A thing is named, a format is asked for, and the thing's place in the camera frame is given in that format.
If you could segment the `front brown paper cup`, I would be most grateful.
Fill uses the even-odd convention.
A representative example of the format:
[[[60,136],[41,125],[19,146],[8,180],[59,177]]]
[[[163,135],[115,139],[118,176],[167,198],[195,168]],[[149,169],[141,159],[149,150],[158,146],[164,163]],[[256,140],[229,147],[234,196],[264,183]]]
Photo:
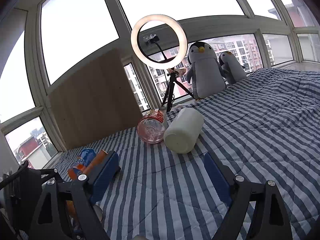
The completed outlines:
[[[103,162],[107,155],[108,153],[104,150],[100,150],[99,153],[96,153],[96,157],[92,160],[92,162],[89,164],[89,166],[84,170],[82,174],[88,175],[93,170],[93,167]]]

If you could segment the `white plastic cup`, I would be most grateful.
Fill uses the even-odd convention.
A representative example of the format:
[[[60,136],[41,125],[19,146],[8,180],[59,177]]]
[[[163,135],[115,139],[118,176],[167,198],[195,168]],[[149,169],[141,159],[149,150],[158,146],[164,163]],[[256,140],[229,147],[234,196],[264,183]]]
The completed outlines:
[[[164,133],[164,142],[169,150],[178,154],[192,151],[204,124],[203,115],[193,109],[179,111]]]

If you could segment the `pink transparent plastic cup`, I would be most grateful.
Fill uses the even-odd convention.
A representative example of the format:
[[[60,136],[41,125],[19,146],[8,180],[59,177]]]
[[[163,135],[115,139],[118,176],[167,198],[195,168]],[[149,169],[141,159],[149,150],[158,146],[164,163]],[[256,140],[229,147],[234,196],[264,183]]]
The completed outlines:
[[[168,122],[165,111],[158,108],[149,110],[140,120],[137,132],[147,144],[157,144],[164,138]]]

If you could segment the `orange soda plastic bottle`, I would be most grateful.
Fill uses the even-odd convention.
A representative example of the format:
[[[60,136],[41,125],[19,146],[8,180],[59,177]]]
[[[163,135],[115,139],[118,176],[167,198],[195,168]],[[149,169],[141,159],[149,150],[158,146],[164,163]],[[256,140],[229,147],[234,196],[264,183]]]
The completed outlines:
[[[96,152],[92,148],[84,148],[77,156],[74,164],[68,169],[68,175],[71,180],[75,180],[89,166],[96,157]]]

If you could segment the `wooden board panel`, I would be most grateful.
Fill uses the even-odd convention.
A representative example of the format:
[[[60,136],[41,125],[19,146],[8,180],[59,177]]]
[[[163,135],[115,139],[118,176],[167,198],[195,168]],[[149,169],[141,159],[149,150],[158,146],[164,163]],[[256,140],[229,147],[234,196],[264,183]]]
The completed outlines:
[[[68,150],[135,127],[142,118],[115,49],[53,89],[49,102]]]

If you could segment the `large grey penguin plush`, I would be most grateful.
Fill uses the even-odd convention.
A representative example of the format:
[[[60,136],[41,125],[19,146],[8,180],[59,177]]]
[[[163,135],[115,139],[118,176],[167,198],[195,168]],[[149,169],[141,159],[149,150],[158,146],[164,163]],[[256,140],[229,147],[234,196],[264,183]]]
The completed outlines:
[[[192,85],[194,99],[204,99],[226,88],[223,70],[209,44],[194,42],[189,48],[188,62],[186,79]]]

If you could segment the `small grey penguin plush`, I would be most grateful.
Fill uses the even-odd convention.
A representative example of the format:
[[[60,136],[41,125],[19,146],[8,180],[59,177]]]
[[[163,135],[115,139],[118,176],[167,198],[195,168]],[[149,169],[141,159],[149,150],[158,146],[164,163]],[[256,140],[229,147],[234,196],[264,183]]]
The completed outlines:
[[[247,77],[244,67],[230,51],[224,51],[219,56],[219,63],[227,82],[232,85]]]

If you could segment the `black tripod stand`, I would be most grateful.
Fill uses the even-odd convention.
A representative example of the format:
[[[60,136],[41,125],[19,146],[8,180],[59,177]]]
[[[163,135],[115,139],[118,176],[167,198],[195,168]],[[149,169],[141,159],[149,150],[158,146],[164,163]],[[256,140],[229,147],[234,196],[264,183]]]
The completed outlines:
[[[189,96],[191,96],[194,99],[194,95],[192,92],[190,92],[187,88],[182,85],[181,82],[177,80],[178,75],[179,75],[178,69],[175,68],[169,68],[168,69],[168,76],[170,77],[169,79],[169,84],[166,88],[166,91],[164,93],[164,98],[162,100],[161,107],[164,107],[165,105],[167,106],[166,112],[170,112],[174,103],[174,87],[175,85],[178,85],[180,88],[182,88]]]

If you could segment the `black phone holder gooseneck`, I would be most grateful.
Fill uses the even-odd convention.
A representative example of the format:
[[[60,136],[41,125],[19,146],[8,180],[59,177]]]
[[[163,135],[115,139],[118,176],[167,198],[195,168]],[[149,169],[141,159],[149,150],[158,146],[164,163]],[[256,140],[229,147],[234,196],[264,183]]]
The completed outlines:
[[[143,36],[143,41],[145,42],[145,44],[151,45],[151,44],[155,44],[157,46],[157,48],[159,49],[159,51],[161,52],[161,54],[164,57],[164,60],[162,61],[162,63],[167,63],[172,61],[172,59],[168,59],[163,51],[163,49],[161,48],[161,46],[158,44],[159,42],[159,37],[156,34],[150,34],[150,35],[145,35]]]

